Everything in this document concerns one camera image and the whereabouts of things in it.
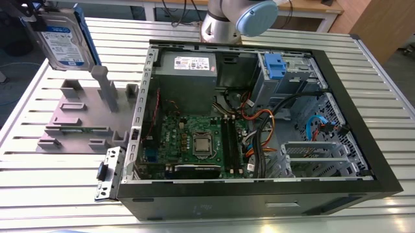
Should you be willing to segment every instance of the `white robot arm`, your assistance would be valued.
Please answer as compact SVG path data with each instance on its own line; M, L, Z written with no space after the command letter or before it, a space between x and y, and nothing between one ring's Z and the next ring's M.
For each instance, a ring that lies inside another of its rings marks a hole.
M241 35L261 35L278 16L273 0L210 0L207 9L202 38L210 43L235 44Z

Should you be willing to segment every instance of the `green circuit board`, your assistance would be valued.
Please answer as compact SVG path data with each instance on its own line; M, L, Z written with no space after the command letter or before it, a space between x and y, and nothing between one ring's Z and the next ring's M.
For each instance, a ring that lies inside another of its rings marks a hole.
M242 178L243 174L238 172L231 174L226 171L221 121L221 117L166 116L162 124L158 164L218 165L222 167L222 178ZM235 128L242 138L242 131L247 128L246 121L235 121ZM194 155L194 137L201 133L211 137L213 148L213 154L203 159Z

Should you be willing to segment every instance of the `hard drive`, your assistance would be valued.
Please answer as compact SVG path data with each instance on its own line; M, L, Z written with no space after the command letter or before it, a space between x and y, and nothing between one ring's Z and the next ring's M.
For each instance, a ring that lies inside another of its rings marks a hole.
M95 65L101 65L101 60L82 9L45 7L39 16L46 27L39 30L29 23L29 28L53 68L91 71Z

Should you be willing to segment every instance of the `power supply label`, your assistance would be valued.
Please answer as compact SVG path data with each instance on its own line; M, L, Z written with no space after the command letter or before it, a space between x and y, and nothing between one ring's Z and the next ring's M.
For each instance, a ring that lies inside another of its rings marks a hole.
M67 66L82 66L85 59L78 46L73 43L73 33L66 27L47 27L42 32L57 60Z
M207 57L177 57L175 69L209 70Z

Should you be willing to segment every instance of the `motherboard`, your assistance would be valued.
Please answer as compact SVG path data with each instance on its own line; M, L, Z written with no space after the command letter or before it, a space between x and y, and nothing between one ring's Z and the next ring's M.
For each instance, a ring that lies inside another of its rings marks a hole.
M245 120L209 116L165 116L158 149L146 148L142 178L243 178Z

